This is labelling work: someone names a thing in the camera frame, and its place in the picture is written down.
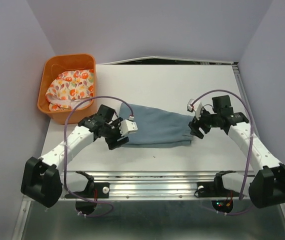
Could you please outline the blue denim skirt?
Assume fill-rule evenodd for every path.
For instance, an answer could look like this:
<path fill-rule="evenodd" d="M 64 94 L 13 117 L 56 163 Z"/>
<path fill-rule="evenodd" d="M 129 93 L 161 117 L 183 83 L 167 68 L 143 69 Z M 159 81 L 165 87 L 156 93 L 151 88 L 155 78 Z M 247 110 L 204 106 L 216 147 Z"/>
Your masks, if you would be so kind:
<path fill-rule="evenodd" d="M 189 122 L 193 117 L 159 108 L 131 105 L 138 131 L 130 134 L 124 148 L 174 148 L 190 146 L 194 137 Z"/>

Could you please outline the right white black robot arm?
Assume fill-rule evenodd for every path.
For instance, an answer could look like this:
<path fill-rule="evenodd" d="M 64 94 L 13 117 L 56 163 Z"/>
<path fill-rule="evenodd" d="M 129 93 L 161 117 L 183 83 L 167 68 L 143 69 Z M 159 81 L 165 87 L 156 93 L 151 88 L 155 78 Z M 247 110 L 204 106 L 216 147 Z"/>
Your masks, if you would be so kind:
<path fill-rule="evenodd" d="M 261 142 L 248 118 L 234 112 L 228 95 L 212 98 L 213 112 L 193 99 L 187 110 L 194 113 L 188 124 L 191 135 L 203 139 L 212 128 L 219 128 L 247 157 L 244 173 L 220 171 L 212 182 L 198 182 L 194 193 L 197 198 L 217 198 L 212 205 L 223 213 L 231 212 L 234 196 L 250 198 L 258 209 L 285 203 L 285 164 Z"/>

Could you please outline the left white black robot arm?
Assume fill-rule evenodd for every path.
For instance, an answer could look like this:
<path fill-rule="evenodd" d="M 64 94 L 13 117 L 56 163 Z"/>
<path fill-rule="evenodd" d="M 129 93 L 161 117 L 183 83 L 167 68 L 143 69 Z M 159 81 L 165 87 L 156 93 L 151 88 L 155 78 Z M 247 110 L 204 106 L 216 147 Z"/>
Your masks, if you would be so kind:
<path fill-rule="evenodd" d="M 97 113 L 84 117 L 63 141 L 39 158 L 30 157 L 24 166 L 20 191 L 23 195 L 51 208 L 68 191 L 67 165 L 84 148 L 103 138 L 109 150 L 129 142 L 128 134 L 137 131 L 134 115 L 113 118 L 115 110 L 101 105 Z"/>

